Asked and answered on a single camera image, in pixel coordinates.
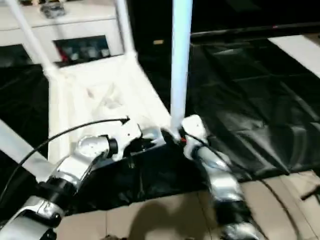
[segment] robotic arm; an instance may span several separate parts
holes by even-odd
[[[55,240],[53,229],[60,224],[97,157],[121,160],[125,148],[141,136],[139,126],[129,120],[114,138],[83,137],[74,152],[59,162],[46,182],[38,184],[36,194],[0,230],[0,240]]]
[[[192,115],[182,121],[182,130],[206,142],[206,130],[202,120]],[[185,134],[184,155],[198,162],[206,178],[217,223],[222,228],[223,240],[262,240],[263,235],[253,225],[253,218],[246,204],[240,184],[232,174],[228,156],[217,152],[217,156],[200,141]]]
[[[205,176],[212,207],[222,228],[222,239],[264,239],[253,225],[240,184],[229,169],[229,158],[212,152],[202,144],[207,141],[207,136],[200,117],[193,115],[185,118],[182,132],[186,140],[183,153],[186,158],[198,163]],[[53,229],[60,224],[97,157],[121,160],[125,148],[141,136],[139,126],[130,120],[114,138],[83,137],[74,152],[60,161],[46,182],[38,184],[36,194],[0,230],[0,240],[55,240],[57,236]]]

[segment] black tarp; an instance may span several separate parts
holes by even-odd
[[[167,108],[170,59],[168,49],[139,55]],[[315,75],[268,40],[192,45],[189,62],[186,114],[202,117],[214,148],[259,178],[319,167],[320,81]],[[16,87],[2,91],[3,103],[29,94],[24,104],[48,106],[48,84],[41,68],[19,68],[11,74],[6,84],[12,81],[10,76],[14,81],[22,78]],[[29,80],[37,84],[28,85]],[[34,86],[38,88],[33,94],[42,96],[39,100],[29,91]],[[12,114],[0,111],[0,118],[35,146],[48,134],[48,109],[37,113],[40,117],[26,123],[25,132],[17,123],[34,116],[23,106]],[[237,177],[248,180],[241,173]],[[74,212],[107,210],[204,188],[195,163],[185,159],[177,146],[164,146],[92,172]]]

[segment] black cable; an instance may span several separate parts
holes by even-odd
[[[211,228],[210,228],[210,224],[209,224],[209,220],[207,219],[207,216],[206,216],[206,212],[204,210],[204,207],[202,205],[202,202],[200,200],[200,197],[199,197],[199,193],[196,192],[196,197],[198,198],[198,202],[200,204],[200,207],[201,207],[201,211],[202,211],[202,215],[203,215],[203,218],[204,218],[204,221],[205,221],[205,224],[206,224],[206,228],[208,229],[208,232],[210,234],[210,240],[213,240],[212,238],[212,232],[211,232]]]
[[[191,135],[191,134],[189,134],[189,133],[187,133],[187,132],[185,132],[185,135],[187,135],[187,136],[189,136],[189,137],[197,140],[198,142],[200,142],[203,146],[207,147],[207,148],[210,149],[212,152],[214,152],[214,154],[215,154],[218,158],[220,158],[220,160],[222,160],[225,164],[227,164],[229,167],[231,167],[230,164],[229,164],[228,162],[226,162],[226,161],[219,155],[219,153],[218,153],[213,147],[211,147],[208,143],[204,142],[203,140],[199,139],[198,137],[193,136],[193,135]],[[288,210],[288,208],[286,207],[286,205],[284,204],[284,202],[280,199],[279,195],[272,189],[272,187],[271,187],[267,182],[265,182],[264,180],[262,180],[262,179],[257,179],[256,176],[255,176],[255,174],[254,174],[253,172],[250,172],[248,169],[246,169],[245,167],[241,166],[240,164],[238,164],[238,163],[236,163],[236,162],[234,162],[234,161],[232,161],[232,164],[235,165],[237,168],[243,170],[246,174],[248,174],[248,175],[250,176],[250,178],[251,178],[252,180],[257,180],[257,181],[261,182],[261,183],[272,193],[272,195],[274,196],[274,198],[278,201],[278,203],[281,205],[281,208],[283,209],[283,211],[284,211],[285,214],[287,215],[287,217],[288,217],[288,219],[289,219],[289,221],[290,221],[290,223],[291,223],[291,225],[292,225],[292,227],[293,227],[293,230],[294,230],[294,232],[295,232],[295,234],[296,234],[296,239],[297,239],[297,240],[302,240],[303,238],[302,238],[301,232],[300,232],[300,230],[299,230],[299,228],[298,228],[298,226],[297,226],[294,218],[292,217],[291,213],[289,212],[289,210]],[[266,234],[262,231],[262,228],[261,228],[260,226],[258,226],[258,228],[259,228],[259,231],[261,231],[261,234],[262,234],[265,238],[267,238]]]
[[[89,125],[94,125],[94,124],[99,124],[99,123],[106,123],[106,122],[116,122],[116,121],[121,121],[122,123],[125,123],[129,120],[129,118],[115,118],[115,119],[104,119],[104,120],[97,120],[97,121],[91,121],[91,122],[87,122],[87,123],[84,123],[84,124],[81,124],[81,125],[78,125],[78,126],[74,126],[74,127],[71,127],[67,130],[64,130],[56,135],[53,135],[52,137],[49,137],[47,140],[45,140],[43,143],[41,143],[40,145],[38,145],[36,148],[34,148],[31,152],[29,152],[22,160],[21,162],[18,163],[18,165],[15,167],[15,169],[13,170],[13,172],[11,173],[8,181],[6,182],[6,185],[4,187],[4,189],[2,190],[2,193],[0,195],[0,206],[2,205],[2,202],[4,200],[4,197],[6,195],[6,192],[8,190],[8,187],[11,183],[11,181],[13,180],[15,174],[17,173],[18,169],[20,167],[22,167],[22,165],[35,153],[37,152],[39,149],[41,149],[43,146],[47,145],[49,142],[51,142],[52,140],[55,140],[56,138],[64,135],[64,134],[67,134],[67,133],[70,133],[74,130],[77,130],[77,129],[80,129],[80,128],[83,128],[83,127],[86,127],[86,126],[89,126]]]
[[[274,196],[274,198],[278,201],[278,203],[281,205],[282,209],[284,210],[285,214],[287,215],[290,223],[292,224],[293,230],[295,232],[296,235],[296,239],[297,240],[302,240],[303,237],[301,235],[301,232],[296,224],[296,221],[294,220],[294,218],[292,217],[291,213],[289,212],[288,208],[286,207],[285,203],[281,200],[281,198],[279,197],[279,195],[275,192],[275,190],[273,190],[273,188],[264,180],[260,179],[259,180],[260,183],[262,183]]]

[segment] beige floor tile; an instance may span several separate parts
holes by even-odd
[[[95,211],[65,217],[56,229],[57,240],[100,240],[107,234],[106,212]]]
[[[315,237],[294,197],[290,194],[280,177],[267,180],[287,206],[304,239]],[[242,184],[245,197],[253,216],[270,240],[296,239],[295,232],[281,206],[260,182]]]
[[[130,240],[211,239],[195,193],[110,210],[107,212],[107,232]]]
[[[311,191],[320,179],[311,171],[292,174],[281,177],[283,183],[287,186],[288,191],[294,197],[296,204],[300,207],[309,225],[317,236],[320,236],[320,205],[314,196],[306,201],[300,197]]]

